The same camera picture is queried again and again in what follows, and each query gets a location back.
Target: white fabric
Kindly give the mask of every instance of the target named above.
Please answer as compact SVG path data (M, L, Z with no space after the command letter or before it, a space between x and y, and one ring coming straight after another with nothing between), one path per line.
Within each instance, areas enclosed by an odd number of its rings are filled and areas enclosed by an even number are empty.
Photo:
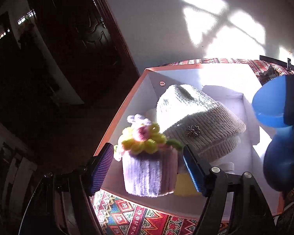
M156 119L168 138L192 144L197 154L213 162L229 154L239 143L245 124L223 104L190 85L171 85L157 103ZM198 136L187 128L198 126Z

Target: pink crochet rose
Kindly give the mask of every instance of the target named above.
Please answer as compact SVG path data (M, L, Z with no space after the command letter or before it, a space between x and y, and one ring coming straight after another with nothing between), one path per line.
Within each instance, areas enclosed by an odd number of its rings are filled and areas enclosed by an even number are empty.
M149 137L149 126L144 125L133 130L133 138L137 141L146 141Z

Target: window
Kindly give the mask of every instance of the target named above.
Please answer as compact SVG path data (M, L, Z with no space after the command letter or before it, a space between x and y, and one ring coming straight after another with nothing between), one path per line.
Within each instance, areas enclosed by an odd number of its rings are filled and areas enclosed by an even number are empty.
M30 11L29 13L27 13L25 16L21 17L18 21L17 21L17 24L20 25L22 24L27 18L30 18L32 16L35 15L35 11L32 10Z

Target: metal flower pin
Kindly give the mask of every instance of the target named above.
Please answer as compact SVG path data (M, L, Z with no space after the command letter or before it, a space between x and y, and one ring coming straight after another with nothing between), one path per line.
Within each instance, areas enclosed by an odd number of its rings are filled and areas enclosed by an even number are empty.
M194 137L194 136L198 136L198 134L200 133L200 129L198 126L189 126L186 129L186 135L189 137Z

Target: patterned rug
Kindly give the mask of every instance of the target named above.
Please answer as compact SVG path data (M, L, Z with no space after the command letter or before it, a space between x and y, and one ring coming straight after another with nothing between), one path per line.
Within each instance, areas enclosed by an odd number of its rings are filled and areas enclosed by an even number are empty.
M275 63L269 63L261 60L248 60L248 59L229 59L229 58L204 58L204 59L192 59L180 62L167 63L162 66L173 66L181 64L199 64L199 63L245 63L255 73L256 77L259 78L259 73L268 70L269 66L272 65L274 69L278 71L280 75L294 74L294 71L288 72L286 68L276 65Z
M96 192L91 202L107 235L192 235L198 223L138 206L104 190ZM228 223L221 223L219 235L227 227Z

